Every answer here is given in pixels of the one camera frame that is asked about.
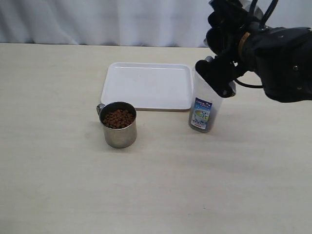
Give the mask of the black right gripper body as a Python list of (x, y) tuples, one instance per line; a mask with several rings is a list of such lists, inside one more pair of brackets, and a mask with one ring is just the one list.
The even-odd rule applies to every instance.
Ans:
[(208, 16), (211, 28), (236, 29), (236, 58), (232, 62), (237, 73), (247, 71), (262, 73), (263, 30), (259, 28), (260, 19), (254, 15), (256, 2), (249, 4), (245, 9), (239, 0), (211, 0), (209, 5), (213, 12)]

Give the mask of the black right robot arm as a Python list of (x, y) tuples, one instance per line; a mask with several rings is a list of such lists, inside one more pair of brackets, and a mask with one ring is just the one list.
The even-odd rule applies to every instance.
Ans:
[(248, 8), (239, 0), (212, 0), (209, 4), (213, 12), (205, 41), (215, 57), (198, 61), (195, 70), (220, 97), (233, 97), (232, 83), (246, 72), (254, 72), (261, 80), (259, 88), (272, 100), (311, 100), (311, 28), (267, 26), (277, 6), (275, 0), (259, 16), (255, 14), (256, 1)]

